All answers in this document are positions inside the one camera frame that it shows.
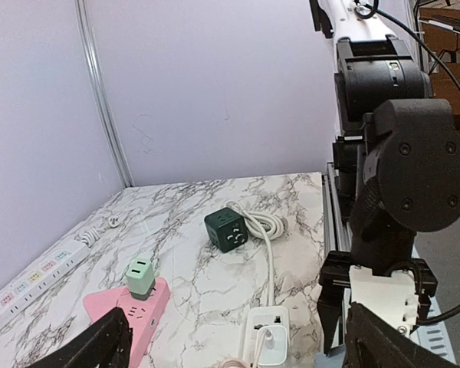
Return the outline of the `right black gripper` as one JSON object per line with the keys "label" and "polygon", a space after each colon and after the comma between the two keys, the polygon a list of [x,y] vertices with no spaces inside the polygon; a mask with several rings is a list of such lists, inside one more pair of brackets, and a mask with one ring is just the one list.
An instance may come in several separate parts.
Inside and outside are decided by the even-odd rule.
{"label": "right black gripper", "polygon": [[[317,301],[317,312],[324,335],[323,353],[332,349],[334,334],[341,315],[344,291],[350,290],[349,270],[354,264],[351,253],[346,251],[330,251],[321,267],[319,284],[322,287]],[[390,276],[393,271],[411,271],[414,274],[416,293],[419,296],[417,322],[425,320],[431,307],[431,298],[435,296],[438,280],[425,260],[412,258],[401,261],[387,269],[380,276]]]}

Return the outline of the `left gripper black triangular left finger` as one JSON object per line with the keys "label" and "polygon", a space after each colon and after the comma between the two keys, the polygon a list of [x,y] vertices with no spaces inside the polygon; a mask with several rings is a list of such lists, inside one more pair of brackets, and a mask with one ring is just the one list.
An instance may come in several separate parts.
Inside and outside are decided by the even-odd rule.
{"label": "left gripper black triangular left finger", "polygon": [[91,368],[130,365],[133,329],[114,307],[61,349],[31,364],[32,368]]}

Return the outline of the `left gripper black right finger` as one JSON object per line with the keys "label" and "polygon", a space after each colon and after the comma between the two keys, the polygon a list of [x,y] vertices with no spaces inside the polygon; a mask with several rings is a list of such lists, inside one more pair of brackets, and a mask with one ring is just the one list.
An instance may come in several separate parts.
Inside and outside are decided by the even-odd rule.
{"label": "left gripper black right finger", "polygon": [[349,368],[456,368],[356,302],[348,312],[345,346],[344,366]]}

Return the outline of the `pink triangular power socket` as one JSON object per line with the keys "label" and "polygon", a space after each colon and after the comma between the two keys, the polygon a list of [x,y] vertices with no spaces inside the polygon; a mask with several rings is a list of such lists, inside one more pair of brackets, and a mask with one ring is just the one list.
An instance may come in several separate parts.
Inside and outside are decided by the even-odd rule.
{"label": "pink triangular power socket", "polygon": [[156,278],[150,296],[137,300],[127,286],[88,294],[84,308],[92,322],[96,322],[114,307],[119,307],[133,330],[129,368],[139,367],[149,352],[149,344],[169,301],[170,290],[164,278]]}

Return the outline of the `green plug adapter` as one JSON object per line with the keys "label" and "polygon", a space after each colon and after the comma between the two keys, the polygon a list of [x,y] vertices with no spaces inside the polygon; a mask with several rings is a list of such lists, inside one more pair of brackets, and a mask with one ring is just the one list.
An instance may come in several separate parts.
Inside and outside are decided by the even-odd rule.
{"label": "green plug adapter", "polygon": [[125,273],[127,287],[134,299],[145,301],[155,287],[155,274],[150,260],[134,258]]}

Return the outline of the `white power strip with USB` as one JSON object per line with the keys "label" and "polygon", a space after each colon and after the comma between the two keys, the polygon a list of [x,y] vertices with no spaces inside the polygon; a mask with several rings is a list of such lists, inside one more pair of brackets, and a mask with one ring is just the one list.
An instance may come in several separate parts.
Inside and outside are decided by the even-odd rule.
{"label": "white power strip with USB", "polygon": [[285,306],[254,307],[242,331],[239,357],[249,367],[286,367],[290,318]]}

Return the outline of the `white charger plug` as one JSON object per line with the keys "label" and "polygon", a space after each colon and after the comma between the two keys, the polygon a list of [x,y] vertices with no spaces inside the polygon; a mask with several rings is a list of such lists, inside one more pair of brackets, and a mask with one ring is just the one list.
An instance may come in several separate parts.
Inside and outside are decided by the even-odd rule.
{"label": "white charger plug", "polygon": [[263,326],[258,331],[255,367],[283,367],[288,358],[288,330],[280,324]]}

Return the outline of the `dark green charger plug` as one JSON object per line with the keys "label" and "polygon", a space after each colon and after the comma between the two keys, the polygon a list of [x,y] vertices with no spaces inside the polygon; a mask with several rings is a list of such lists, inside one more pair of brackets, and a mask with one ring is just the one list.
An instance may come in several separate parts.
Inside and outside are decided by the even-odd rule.
{"label": "dark green charger plug", "polygon": [[204,224],[211,243],[222,253],[228,253],[248,241],[244,217],[229,207],[208,214]]}

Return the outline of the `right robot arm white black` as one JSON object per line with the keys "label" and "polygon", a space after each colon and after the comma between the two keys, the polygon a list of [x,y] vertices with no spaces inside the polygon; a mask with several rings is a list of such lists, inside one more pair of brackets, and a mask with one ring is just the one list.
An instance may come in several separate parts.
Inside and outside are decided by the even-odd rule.
{"label": "right robot arm white black", "polygon": [[312,1],[330,39],[340,132],[327,181],[336,243],[320,270],[317,311],[330,353],[345,291],[409,336],[429,316],[438,282],[412,251],[420,232],[460,218],[460,135],[393,17],[375,1]]}

